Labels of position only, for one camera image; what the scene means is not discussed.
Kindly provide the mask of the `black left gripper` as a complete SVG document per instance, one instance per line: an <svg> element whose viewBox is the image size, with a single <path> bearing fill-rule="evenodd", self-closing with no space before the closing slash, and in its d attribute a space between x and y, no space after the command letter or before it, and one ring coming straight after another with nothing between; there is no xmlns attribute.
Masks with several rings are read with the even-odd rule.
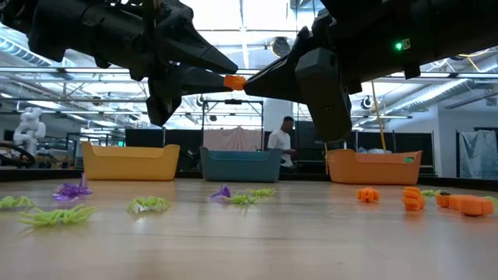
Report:
<svg viewBox="0 0 498 280"><path fill-rule="evenodd" d="M149 122L156 126L171 118L182 96L231 91L223 76L206 69L222 74L238 70L197 32L192 15L179 1L143 2L144 30L135 40L141 64L131 68L130 76L136 81L148 79L147 112Z"/></svg>

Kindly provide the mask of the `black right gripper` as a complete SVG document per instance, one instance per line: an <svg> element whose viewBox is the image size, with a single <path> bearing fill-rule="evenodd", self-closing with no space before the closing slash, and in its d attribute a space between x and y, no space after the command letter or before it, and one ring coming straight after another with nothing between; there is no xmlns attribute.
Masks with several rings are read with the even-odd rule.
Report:
<svg viewBox="0 0 498 280"><path fill-rule="evenodd" d="M339 140L352 129L349 96L362 82L396 72L419 76L415 36L422 21L420 7L328 7L315 19L304 54L272 62L244 92L305 102L322 139Z"/></svg>

